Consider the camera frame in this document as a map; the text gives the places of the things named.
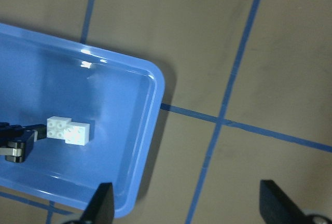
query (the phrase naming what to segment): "blue tray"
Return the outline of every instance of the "blue tray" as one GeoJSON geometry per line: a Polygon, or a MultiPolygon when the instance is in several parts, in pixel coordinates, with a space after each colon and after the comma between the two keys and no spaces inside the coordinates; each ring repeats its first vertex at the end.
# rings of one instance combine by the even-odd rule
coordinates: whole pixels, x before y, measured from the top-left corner
{"type": "Polygon", "coordinates": [[[51,116],[90,124],[86,146],[42,139],[24,163],[0,159],[0,184],[84,209],[112,182],[115,217],[133,209],[164,79],[152,63],[0,24],[0,122],[51,116]]]}

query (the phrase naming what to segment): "metal bolt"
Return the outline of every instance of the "metal bolt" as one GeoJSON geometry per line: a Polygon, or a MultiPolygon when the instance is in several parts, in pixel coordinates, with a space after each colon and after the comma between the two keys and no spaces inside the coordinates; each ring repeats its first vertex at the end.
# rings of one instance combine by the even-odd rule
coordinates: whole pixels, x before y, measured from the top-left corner
{"type": "Polygon", "coordinates": [[[324,218],[322,218],[320,216],[315,216],[312,218],[312,220],[315,224],[327,224],[327,220],[325,220],[324,218]]]}

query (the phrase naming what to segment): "white block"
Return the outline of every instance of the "white block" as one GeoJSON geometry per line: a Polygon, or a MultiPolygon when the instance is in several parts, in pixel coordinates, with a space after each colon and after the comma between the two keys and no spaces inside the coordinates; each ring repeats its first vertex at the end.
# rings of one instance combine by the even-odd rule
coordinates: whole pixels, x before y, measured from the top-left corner
{"type": "Polygon", "coordinates": [[[90,124],[70,122],[64,129],[66,144],[85,145],[89,141],[90,124]]]}
{"type": "Polygon", "coordinates": [[[71,118],[53,116],[47,119],[47,137],[64,139],[64,129],[71,122],[71,118]]]}

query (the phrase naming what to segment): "blue grid line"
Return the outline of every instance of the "blue grid line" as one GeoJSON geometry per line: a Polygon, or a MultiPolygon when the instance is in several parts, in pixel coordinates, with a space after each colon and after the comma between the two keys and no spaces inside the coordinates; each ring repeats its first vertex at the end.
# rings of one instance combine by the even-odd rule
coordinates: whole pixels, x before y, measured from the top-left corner
{"type": "Polygon", "coordinates": [[[53,202],[53,201],[49,202],[45,224],[51,224],[51,222],[52,222],[54,205],[55,205],[55,202],[53,202]]]}
{"type": "Polygon", "coordinates": [[[224,117],[225,117],[225,114],[226,114],[226,110],[227,110],[227,107],[228,107],[228,103],[229,103],[229,100],[230,100],[232,89],[233,89],[235,79],[236,79],[237,74],[238,74],[238,70],[239,70],[239,67],[240,67],[240,64],[241,64],[241,61],[242,61],[242,57],[243,57],[243,54],[244,54],[245,46],[246,46],[250,31],[251,31],[252,26],[254,24],[254,20],[255,20],[255,16],[256,16],[256,13],[257,13],[259,3],[260,3],[260,0],[253,0],[252,6],[250,8],[249,16],[248,16],[247,22],[245,24],[245,28],[244,28],[242,38],[241,38],[241,41],[240,41],[240,44],[239,44],[238,52],[237,52],[237,55],[236,55],[236,58],[235,58],[235,61],[234,61],[233,67],[232,67],[231,74],[230,74],[228,82],[227,82],[227,87],[226,87],[226,91],[225,91],[224,98],[223,98],[223,101],[222,101],[222,105],[220,107],[220,112],[219,112],[219,115],[218,115],[216,126],[215,126],[215,129],[213,131],[213,135],[212,135],[211,141],[209,143],[209,147],[206,151],[203,167],[201,169],[200,176],[199,176],[199,179],[198,179],[198,182],[197,182],[197,186],[196,186],[195,192],[193,194],[193,198],[192,198],[191,205],[190,205],[190,208],[189,208],[189,211],[188,211],[187,219],[185,221],[186,224],[191,223],[193,215],[194,215],[196,207],[197,207],[197,204],[198,204],[198,199],[199,199],[200,193],[201,193],[202,188],[203,188],[203,184],[204,184],[204,181],[205,181],[205,178],[206,178],[206,173],[207,173],[209,165],[210,165],[210,161],[211,161],[213,151],[215,149],[215,146],[216,146],[217,141],[218,141],[219,134],[220,134],[222,126],[223,126],[224,117]]]}
{"type": "Polygon", "coordinates": [[[280,139],[283,141],[287,141],[290,143],[295,143],[298,145],[303,145],[303,146],[307,146],[310,148],[314,148],[314,149],[318,149],[318,150],[322,150],[322,151],[326,151],[326,152],[332,152],[332,146],[324,145],[321,143],[313,142],[313,141],[306,140],[306,139],[299,138],[299,137],[286,135],[286,134],[279,133],[279,132],[270,131],[267,129],[255,127],[253,125],[238,123],[238,122],[234,122],[234,121],[227,120],[227,119],[224,120],[223,124],[228,127],[240,128],[245,131],[257,133],[257,134],[268,136],[268,137],[274,137],[274,138],[277,138],[277,139],[280,139]]]}
{"type": "Polygon", "coordinates": [[[80,40],[80,43],[82,44],[85,44],[87,42],[90,20],[93,12],[93,5],[94,5],[94,0],[88,0],[87,11],[84,17],[84,23],[82,28],[81,40],[80,40]]]}
{"type": "Polygon", "coordinates": [[[177,113],[177,114],[186,115],[186,116],[193,117],[196,119],[205,120],[205,121],[212,122],[212,123],[216,123],[217,119],[218,119],[217,117],[214,117],[214,116],[211,116],[208,114],[199,113],[197,111],[192,111],[189,109],[172,106],[172,105],[168,105],[165,103],[161,103],[160,109],[163,109],[166,111],[171,111],[171,112],[177,113]]]}
{"type": "MultiPolygon", "coordinates": [[[[42,209],[45,209],[45,210],[50,209],[49,205],[39,203],[39,202],[35,202],[35,201],[31,201],[27,198],[19,197],[17,195],[5,193],[5,192],[2,192],[2,191],[0,191],[0,197],[7,198],[7,199],[10,199],[10,200],[14,200],[14,201],[17,201],[17,202],[21,202],[21,203],[24,203],[24,204],[27,204],[27,205],[30,205],[30,206],[33,206],[33,207],[42,208],[42,209]]],[[[72,212],[70,212],[70,211],[62,210],[62,209],[59,209],[59,208],[54,208],[53,212],[61,214],[61,215],[72,214],[72,212]]]]}

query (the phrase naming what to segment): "black object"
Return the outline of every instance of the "black object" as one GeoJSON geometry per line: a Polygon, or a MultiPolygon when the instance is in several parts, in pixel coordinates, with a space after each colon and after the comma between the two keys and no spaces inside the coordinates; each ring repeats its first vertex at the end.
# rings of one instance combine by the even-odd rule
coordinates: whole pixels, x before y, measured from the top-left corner
{"type": "Polygon", "coordinates": [[[272,180],[260,181],[259,211],[266,224],[332,224],[321,215],[305,215],[272,180]]]}
{"type": "Polygon", "coordinates": [[[112,224],[114,219],[114,195],[112,183],[100,184],[88,207],[79,220],[64,224],[112,224]]]}
{"type": "Polygon", "coordinates": [[[0,154],[5,155],[7,161],[24,162],[33,149],[34,141],[43,138],[46,138],[44,124],[22,127],[0,122],[0,154]]]}

